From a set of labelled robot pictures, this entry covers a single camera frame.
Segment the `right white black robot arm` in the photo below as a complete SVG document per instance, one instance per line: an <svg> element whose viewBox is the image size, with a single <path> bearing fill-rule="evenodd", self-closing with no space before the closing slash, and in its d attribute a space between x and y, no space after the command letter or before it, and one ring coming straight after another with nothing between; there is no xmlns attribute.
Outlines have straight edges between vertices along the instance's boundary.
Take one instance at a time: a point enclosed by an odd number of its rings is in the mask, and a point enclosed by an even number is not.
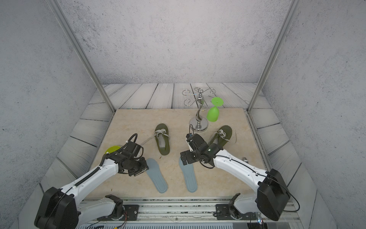
<svg viewBox="0 0 366 229"><path fill-rule="evenodd" d="M187 134L189 150L181 152L184 166L199 162L207 169L222 169L246 183L254 194L235 194L228 204L228 215L240 220L247 213L260 212L278 221L291 194L282 175L275 169L259 169L230 154L215 143L209 145L199 134Z"/></svg>

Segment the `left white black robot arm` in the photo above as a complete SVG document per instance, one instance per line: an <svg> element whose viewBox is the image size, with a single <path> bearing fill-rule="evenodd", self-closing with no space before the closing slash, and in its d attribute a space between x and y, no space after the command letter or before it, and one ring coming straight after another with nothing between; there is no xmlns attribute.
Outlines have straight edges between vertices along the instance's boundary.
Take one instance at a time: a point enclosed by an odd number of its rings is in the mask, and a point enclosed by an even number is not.
<svg viewBox="0 0 366 229"><path fill-rule="evenodd" d="M34 225L39 229L75 229L94 219L127 221L123 200L115 195L83 204L98 186L117 174L137 176L149 168L144 148L128 141L113 152L106 152L101 163L79 179L57 189L51 187L42 198Z"/></svg>

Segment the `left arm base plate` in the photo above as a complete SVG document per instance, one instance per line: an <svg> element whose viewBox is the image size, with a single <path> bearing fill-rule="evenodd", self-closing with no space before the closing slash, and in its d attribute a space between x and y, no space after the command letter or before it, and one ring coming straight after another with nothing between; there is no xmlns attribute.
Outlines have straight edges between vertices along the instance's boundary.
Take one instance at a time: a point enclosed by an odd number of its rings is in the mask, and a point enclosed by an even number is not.
<svg viewBox="0 0 366 229"><path fill-rule="evenodd" d="M120 205L108 216L97 218L98 221L137 221L139 205Z"/></svg>

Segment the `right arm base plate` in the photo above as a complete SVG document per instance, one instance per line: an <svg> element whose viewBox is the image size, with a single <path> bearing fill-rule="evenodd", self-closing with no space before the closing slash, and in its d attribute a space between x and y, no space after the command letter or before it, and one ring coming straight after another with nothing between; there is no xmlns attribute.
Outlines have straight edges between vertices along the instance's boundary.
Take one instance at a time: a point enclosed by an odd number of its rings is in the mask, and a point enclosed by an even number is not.
<svg viewBox="0 0 366 229"><path fill-rule="evenodd" d="M240 213L233 205L216 204L213 216L217 220L255 220L256 214L253 212Z"/></svg>

